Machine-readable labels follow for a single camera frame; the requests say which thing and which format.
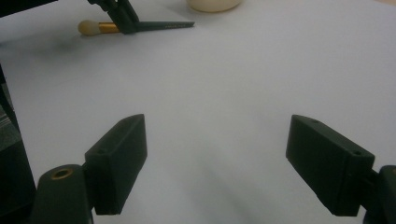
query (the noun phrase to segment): beige bowl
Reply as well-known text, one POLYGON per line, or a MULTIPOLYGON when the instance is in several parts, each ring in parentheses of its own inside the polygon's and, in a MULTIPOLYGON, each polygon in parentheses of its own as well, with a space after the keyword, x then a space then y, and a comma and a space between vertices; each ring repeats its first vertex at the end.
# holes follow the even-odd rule
POLYGON ((187 0, 190 7, 203 12, 221 12, 236 7, 242 0, 187 0))

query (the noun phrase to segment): table surface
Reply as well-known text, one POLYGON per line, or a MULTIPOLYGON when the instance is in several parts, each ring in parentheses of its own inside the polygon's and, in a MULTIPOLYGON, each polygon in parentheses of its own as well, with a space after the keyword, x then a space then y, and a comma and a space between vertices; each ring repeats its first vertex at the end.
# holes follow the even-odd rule
POLYGON ((118 120, 146 116, 148 160, 120 216, 95 223, 361 223, 334 217, 285 158, 292 114, 396 164, 396 7, 373 0, 244 0, 202 13, 131 1, 189 29, 81 36, 87 1, 0 20, 0 63, 35 181, 82 164, 118 120))

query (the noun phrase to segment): white tabletop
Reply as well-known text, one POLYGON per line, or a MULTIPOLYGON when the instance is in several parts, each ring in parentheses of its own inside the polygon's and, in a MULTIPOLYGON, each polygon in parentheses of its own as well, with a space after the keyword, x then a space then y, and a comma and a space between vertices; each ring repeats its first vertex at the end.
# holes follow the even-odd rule
POLYGON ((141 21, 195 27, 84 37, 88 1, 0 20, 0 63, 35 181, 118 120, 146 116, 148 159, 120 216, 97 224, 355 224, 334 217, 285 158, 290 116, 319 119, 396 164, 396 7, 372 0, 244 0, 218 14, 131 1, 141 21))

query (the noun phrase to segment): brush bristles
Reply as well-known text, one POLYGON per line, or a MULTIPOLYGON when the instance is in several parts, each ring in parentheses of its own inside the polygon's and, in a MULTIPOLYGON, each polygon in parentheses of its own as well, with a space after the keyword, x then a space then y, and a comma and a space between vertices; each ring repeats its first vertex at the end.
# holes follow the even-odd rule
POLYGON ((78 25, 78 30, 83 35, 99 35, 101 31, 99 29, 99 22, 97 21, 82 21, 78 25))

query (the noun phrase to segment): gold ferrule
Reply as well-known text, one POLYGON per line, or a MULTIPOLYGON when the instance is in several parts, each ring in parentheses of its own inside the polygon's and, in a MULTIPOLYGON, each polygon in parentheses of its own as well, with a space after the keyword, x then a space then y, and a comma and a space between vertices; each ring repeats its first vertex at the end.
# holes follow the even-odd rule
POLYGON ((102 34, 112 34, 120 31, 113 22, 99 22, 99 30, 102 34))

